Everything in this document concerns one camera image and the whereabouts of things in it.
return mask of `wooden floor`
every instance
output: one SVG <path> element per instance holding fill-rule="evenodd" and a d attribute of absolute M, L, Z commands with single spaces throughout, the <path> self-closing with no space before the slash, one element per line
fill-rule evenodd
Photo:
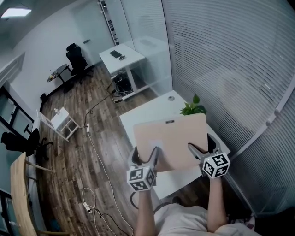
<path fill-rule="evenodd" d="M 64 107 L 83 126 L 89 108 L 108 95 L 105 88 L 110 81 L 104 65 L 97 66 L 93 78 L 85 78 L 82 85 L 75 83 L 74 88 L 66 94 L 62 89 L 53 94 L 44 104 L 42 113 L 52 118 L 54 108 Z M 113 103 L 111 97 L 108 97 L 93 109 L 93 114 L 87 115 L 86 123 L 90 123 L 92 141 L 110 176 L 118 207 L 132 227 L 136 225 L 137 210 L 130 204 L 132 190 L 126 183 L 126 162 L 132 146 L 119 116 L 153 98 L 155 94 L 151 90 L 145 90 L 119 104 Z M 78 129 L 69 142 L 57 136 L 44 124 L 41 124 L 40 130 L 41 137 L 47 137 L 48 141 L 54 142 L 48 148 L 49 161 L 43 161 L 42 166 L 54 169 L 56 173 L 37 173 L 39 198 L 47 229 L 52 228 L 55 219 L 62 231 L 72 235 L 97 235 L 94 217 L 87 213 L 83 206 L 82 189 L 90 188 L 96 194 L 96 208 L 112 215 L 120 228 L 131 234 L 131 229 L 126 226 L 114 204 L 107 177 L 87 136 L 86 128 Z M 227 185 L 225 187 L 227 212 L 243 209 L 231 188 Z M 199 178 L 165 201 L 170 201 L 173 196 L 178 195 L 188 206 L 199 205 L 207 208 L 208 190 L 209 180 Z M 87 204 L 94 206 L 90 191 L 85 190 L 84 197 Z M 108 223 L 117 235 L 123 235 L 110 219 Z M 96 225 L 100 235 L 112 235 L 98 214 Z"/>

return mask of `window blinds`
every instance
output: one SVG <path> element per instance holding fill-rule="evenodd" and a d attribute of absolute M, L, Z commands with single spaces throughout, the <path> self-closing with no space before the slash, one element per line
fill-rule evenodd
<path fill-rule="evenodd" d="M 162 0 L 173 89 L 194 93 L 236 153 L 266 123 L 295 73 L 295 11 L 286 0 Z M 294 92 L 271 126 L 232 162 L 256 214 L 295 205 Z"/>
<path fill-rule="evenodd" d="M 295 92 L 271 126 L 231 163 L 229 173 L 256 213 L 295 206 Z"/>
<path fill-rule="evenodd" d="M 163 0 L 173 88 L 197 93 L 207 122 L 235 153 L 281 100 L 294 74 L 287 1 Z"/>

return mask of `ceiling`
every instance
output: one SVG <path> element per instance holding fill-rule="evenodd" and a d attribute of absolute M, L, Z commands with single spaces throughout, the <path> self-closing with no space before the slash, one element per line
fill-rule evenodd
<path fill-rule="evenodd" d="M 9 39 L 14 47 L 41 21 L 74 1 L 76 0 L 4 0 L 0 5 L 0 15 L 9 7 L 30 8 L 32 11 L 26 17 L 0 18 L 0 37 Z"/>

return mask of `small bottle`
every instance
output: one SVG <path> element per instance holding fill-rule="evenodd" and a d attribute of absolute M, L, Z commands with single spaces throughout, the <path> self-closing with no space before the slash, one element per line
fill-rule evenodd
<path fill-rule="evenodd" d="M 59 111 L 58 109 L 56 109 L 56 108 L 54 109 L 54 112 L 55 112 L 55 114 L 57 114 L 57 115 L 60 114 L 60 111 Z"/>

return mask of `wooden board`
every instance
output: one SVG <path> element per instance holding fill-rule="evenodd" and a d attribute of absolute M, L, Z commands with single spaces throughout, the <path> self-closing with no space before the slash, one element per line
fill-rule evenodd
<path fill-rule="evenodd" d="M 200 162 L 188 149 L 189 142 L 208 150 L 206 116 L 201 113 L 136 124 L 133 131 L 143 161 L 148 161 L 155 146 L 161 148 L 156 166 L 158 172 L 198 165 Z"/>
<path fill-rule="evenodd" d="M 10 167 L 11 198 L 19 232 L 23 236 L 37 236 L 30 217 L 29 201 L 25 183 L 26 153 L 20 155 Z"/>

